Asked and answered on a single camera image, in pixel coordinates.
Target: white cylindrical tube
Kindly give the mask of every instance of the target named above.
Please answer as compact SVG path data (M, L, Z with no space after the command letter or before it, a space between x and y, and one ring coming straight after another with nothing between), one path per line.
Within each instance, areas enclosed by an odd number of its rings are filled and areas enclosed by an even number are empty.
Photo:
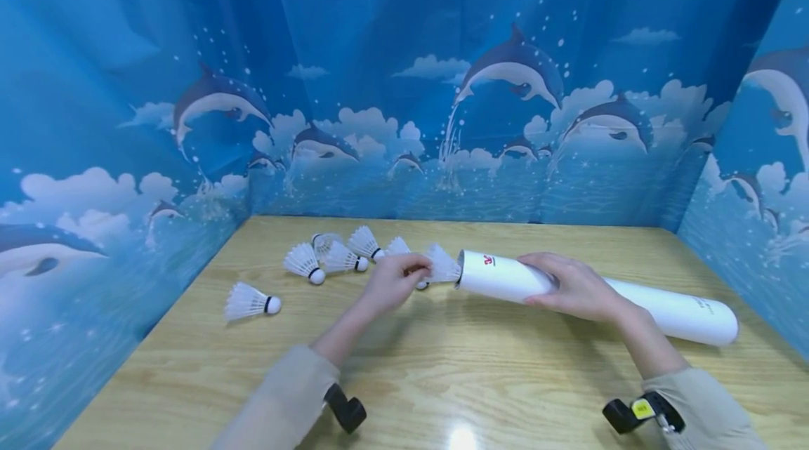
M547 274L518 260L461 250L458 264L462 273L456 289L481 296L524 303L526 297L558 289ZM739 334L739 321L725 303L651 286L605 280L618 294L648 310L666 336L723 347L733 343Z

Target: hand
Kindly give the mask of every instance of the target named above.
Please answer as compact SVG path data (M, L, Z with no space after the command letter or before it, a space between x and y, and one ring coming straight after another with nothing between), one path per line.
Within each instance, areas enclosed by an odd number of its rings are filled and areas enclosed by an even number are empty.
M638 310L598 276L589 265L554 253L528 253L518 259L559 281L559 290L543 296L528 297L527 305L567 313L593 322L617 324L625 315Z
M362 307L371 318L396 310L404 305L416 284L430 274L431 266L429 258L417 253L382 257L356 306Z

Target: dolphin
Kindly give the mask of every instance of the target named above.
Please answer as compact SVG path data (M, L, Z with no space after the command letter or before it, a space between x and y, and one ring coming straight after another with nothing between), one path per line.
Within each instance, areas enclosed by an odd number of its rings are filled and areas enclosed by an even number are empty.
M304 149L317 153L321 159L340 156L359 161L359 154L347 141L318 129L312 121L308 123L309 127L295 136L292 143L292 157L298 153L298 149Z
M647 153L655 139L648 117L629 102L623 92L618 92L616 100L593 106L576 117L560 137L560 143L565 142L583 121L590 119L597 119L598 124L611 127L613 132L610 135L615 140L632 140Z
M259 152L258 150L254 149L254 153L252 154L252 157L250 157L250 162L248 163L248 167L252 168L252 167L256 167L256 166L261 166L261 167L266 168L266 167L270 167L270 165L272 165L273 168L276 167L275 163L273 163L271 161L271 159L268 158L266 153L262 153L262 152Z
M688 147L697 147L702 148L706 152L713 152L713 146L716 145L716 136L704 136L702 138L696 138L691 142L691 145Z
M765 219L766 209L761 199L761 185L759 185L756 177L745 174L736 173L728 178L729 182L734 185L736 194L750 204L756 207L756 212L762 219Z
M744 80L759 84L771 94L777 105L773 112L778 123L776 132L795 138L803 170L809 171L809 46L754 58Z
M781 223L778 220L778 212L773 209L765 209L763 210L763 219L772 225L772 228L778 232L781 230Z
M275 161L272 161L272 167L275 167L276 171L286 171L287 163L283 161L281 158L277 158Z
M545 145L537 150L537 157L553 157L553 147Z
M395 168L399 164L414 168L419 173L424 173L424 168L421 167L421 162L419 162L419 158L414 156L413 152L403 153L399 157L396 157L396 160L393 162L393 167Z
M15 271L37 276L74 258L106 258L89 239L52 225L0 223L0 278Z
M515 85L512 92L522 100L539 95L560 109L564 83L555 62L542 50L525 41L515 23L511 24L508 41L491 48L469 67L452 105L457 106L472 95L473 85L484 79L502 79Z
M149 214L149 221L154 222L156 219L159 219L161 216L165 216L167 218L173 219L176 216L184 218L185 215L177 209L176 206L171 204L171 202L166 202L161 200L158 205L155 206L154 210L151 211Z
M234 118L235 112L238 111L240 116L236 121L244 121L252 115L275 128L270 118L270 111L254 89L238 79L215 74L204 62L199 62L199 65L202 77L191 84L174 105L174 138L183 156L185 156L183 142L191 131L188 124L210 111L224 111L229 118ZM270 141L275 145L272 134Z
M526 140L523 135L519 135L514 138L514 140L507 142L504 150L500 153L500 157L502 158L507 153L514 153L519 157L528 157L532 159L532 161L539 160L539 155L537 154L536 147L534 147L534 143Z

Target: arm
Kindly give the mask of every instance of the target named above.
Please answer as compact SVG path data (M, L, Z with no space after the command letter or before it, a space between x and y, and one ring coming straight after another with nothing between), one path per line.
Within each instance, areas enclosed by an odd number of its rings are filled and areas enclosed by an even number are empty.
M625 299L589 266L553 253L520 258L559 281L559 290L533 296L528 305L610 324L626 345L643 390L666 398L685 420L681 434L666 434L672 449L761 450L767 446L733 396L707 372L694 369L644 308Z
M429 267L430 260L416 254L380 260L362 295L328 331L273 364L211 450L292 450L299 445L320 417L326 391L359 337L377 318L403 305Z

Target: yellow label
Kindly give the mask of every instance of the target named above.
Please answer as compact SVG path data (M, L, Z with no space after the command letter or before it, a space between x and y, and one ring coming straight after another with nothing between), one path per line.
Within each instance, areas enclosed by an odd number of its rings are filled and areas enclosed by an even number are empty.
M645 420L655 416L654 409L645 399L638 399L638 401L632 403L632 413L635 414L638 420Z

